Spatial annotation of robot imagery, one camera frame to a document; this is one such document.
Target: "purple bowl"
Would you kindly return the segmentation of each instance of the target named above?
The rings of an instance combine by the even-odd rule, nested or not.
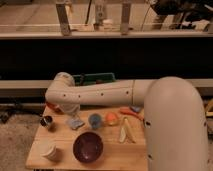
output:
[[[97,160],[103,152],[101,137],[93,132],[86,132],[77,137],[73,144],[75,158],[82,163]]]

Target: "black panel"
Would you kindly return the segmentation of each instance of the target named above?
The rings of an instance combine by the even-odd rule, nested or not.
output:
[[[212,38],[0,40],[3,80],[114,72],[116,78],[212,78]]]

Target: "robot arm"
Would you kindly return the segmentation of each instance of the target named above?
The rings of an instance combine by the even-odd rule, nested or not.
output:
[[[46,99],[61,107],[144,104],[148,170],[208,171],[204,106],[197,90],[183,79],[165,77],[74,87],[69,74],[59,73]]]
[[[128,80],[108,84],[75,87],[67,73],[56,75],[48,88],[46,100],[53,104],[134,105],[142,106],[153,80]]]

